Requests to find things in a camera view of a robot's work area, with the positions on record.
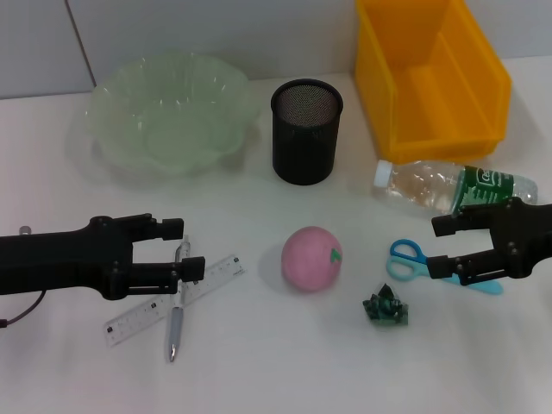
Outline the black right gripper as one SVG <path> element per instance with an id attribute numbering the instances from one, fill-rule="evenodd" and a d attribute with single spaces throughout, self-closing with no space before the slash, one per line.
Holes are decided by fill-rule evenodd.
<path id="1" fill-rule="evenodd" d="M 494 250 L 455 257 L 428 258 L 432 279 L 454 274 L 461 285 L 474 285 L 531 275 L 534 266 L 551 257 L 551 205 L 531 205 L 520 198 L 496 204 L 464 205 L 458 211 L 431 219 L 435 236 L 457 231 L 490 229 Z"/>

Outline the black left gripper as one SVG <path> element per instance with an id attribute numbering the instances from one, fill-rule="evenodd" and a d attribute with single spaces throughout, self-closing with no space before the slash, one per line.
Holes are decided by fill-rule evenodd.
<path id="1" fill-rule="evenodd" d="M 1 293 L 87 287 L 103 298 L 175 294 L 179 282 L 204 279 L 203 256 L 172 263 L 133 262 L 133 242 L 180 240 L 181 218 L 158 222 L 149 213 L 120 219 L 97 216 L 82 229 L 1 238 Z"/>

